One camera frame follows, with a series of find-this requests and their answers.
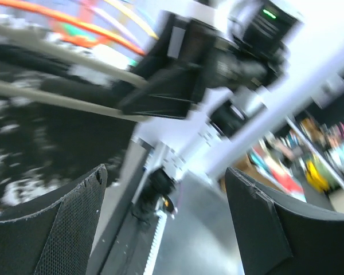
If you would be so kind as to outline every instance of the metal rod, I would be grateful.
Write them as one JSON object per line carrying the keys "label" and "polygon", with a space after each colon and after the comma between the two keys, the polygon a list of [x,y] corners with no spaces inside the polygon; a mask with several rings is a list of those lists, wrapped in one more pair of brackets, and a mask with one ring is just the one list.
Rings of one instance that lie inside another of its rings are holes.
{"label": "metal rod", "polygon": [[286,118],[286,121],[288,125],[293,129],[293,131],[299,136],[304,145],[307,146],[308,149],[310,149],[310,151],[319,158],[320,162],[326,167],[331,176],[333,176],[333,178],[339,183],[340,187],[344,190],[344,180],[342,179],[342,177],[332,168],[330,163],[314,147],[312,142],[305,136],[305,134],[300,130],[296,123],[293,122],[289,117]]}
{"label": "metal rod", "polygon": [[316,70],[303,74],[302,79],[291,79],[284,82],[281,92],[275,93],[275,102],[272,102],[266,110],[261,111],[256,117],[242,127],[231,139],[230,147],[225,155],[219,159],[210,160],[205,170],[208,177],[218,179],[224,175],[227,167],[241,159],[245,153],[260,138],[269,131],[278,127],[287,116],[306,103],[311,96],[320,92],[325,81],[344,70],[344,42],[331,58],[319,64]]}

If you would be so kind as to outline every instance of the white strip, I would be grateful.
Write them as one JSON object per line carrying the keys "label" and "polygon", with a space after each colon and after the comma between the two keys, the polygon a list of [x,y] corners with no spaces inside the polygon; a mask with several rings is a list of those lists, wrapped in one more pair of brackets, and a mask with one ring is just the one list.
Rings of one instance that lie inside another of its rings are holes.
{"label": "white strip", "polygon": [[159,221],[157,224],[157,228],[155,229],[153,243],[151,245],[148,261],[145,266],[143,275],[153,275],[155,262],[157,261],[157,256],[159,252],[159,247],[161,246],[162,242],[163,232],[165,231],[166,227],[167,214],[163,211],[159,211],[157,213],[157,216],[159,216]]}

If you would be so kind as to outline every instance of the brown box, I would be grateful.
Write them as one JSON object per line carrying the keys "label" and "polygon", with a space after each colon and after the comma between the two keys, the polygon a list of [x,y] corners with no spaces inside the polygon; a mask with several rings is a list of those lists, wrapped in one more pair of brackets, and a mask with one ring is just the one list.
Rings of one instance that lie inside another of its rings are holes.
{"label": "brown box", "polygon": [[[263,185],[269,186],[274,188],[275,190],[281,191],[275,184],[273,184],[269,179],[264,177],[262,174],[257,172],[255,166],[253,166],[248,158],[245,155],[241,160],[239,160],[235,165],[234,168],[241,170],[243,173],[249,175],[251,178],[255,179],[256,181],[262,183]],[[225,181],[224,178],[221,179],[220,185],[223,191],[225,191]]]}

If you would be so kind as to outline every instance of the white wall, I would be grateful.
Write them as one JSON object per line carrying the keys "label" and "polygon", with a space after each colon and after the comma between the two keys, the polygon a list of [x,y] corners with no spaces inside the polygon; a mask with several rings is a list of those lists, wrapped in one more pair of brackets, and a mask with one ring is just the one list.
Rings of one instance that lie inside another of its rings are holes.
{"label": "white wall", "polygon": [[[320,0],[289,0],[296,4],[305,17],[305,23],[293,37],[288,39],[291,52],[287,77],[271,89],[271,94],[265,96],[268,106],[275,104],[277,93],[285,93],[287,89],[298,86],[301,81],[311,75],[316,75],[316,69],[335,54],[341,54],[338,49],[344,41],[344,0],[324,2]],[[229,9],[223,4],[221,18],[226,17]],[[221,20],[220,29],[224,31],[225,20]],[[163,140],[176,150],[181,149],[198,131],[206,119],[206,111],[218,101],[227,97],[226,89],[208,91],[201,112],[194,112],[185,121],[153,119],[141,125],[137,133],[150,142]],[[225,141],[212,148],[204,158],[197,160],[191,167],[194,172],[202,172],[215,165],[222,156],[233,154],[232,144]]]}

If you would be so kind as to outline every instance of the green light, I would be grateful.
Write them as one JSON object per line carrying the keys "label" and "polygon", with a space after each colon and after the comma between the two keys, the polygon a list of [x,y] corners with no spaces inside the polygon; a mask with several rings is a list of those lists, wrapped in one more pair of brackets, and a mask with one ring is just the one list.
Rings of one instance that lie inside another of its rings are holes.
{"label": "green light", "polygon": [[268,11],[268,10],[263,10],[263,12],[264,12],[264,14],[270,16],[271,18],[276,19],[276,16],[275,16],[274,14],[272,14],[270,11]]}

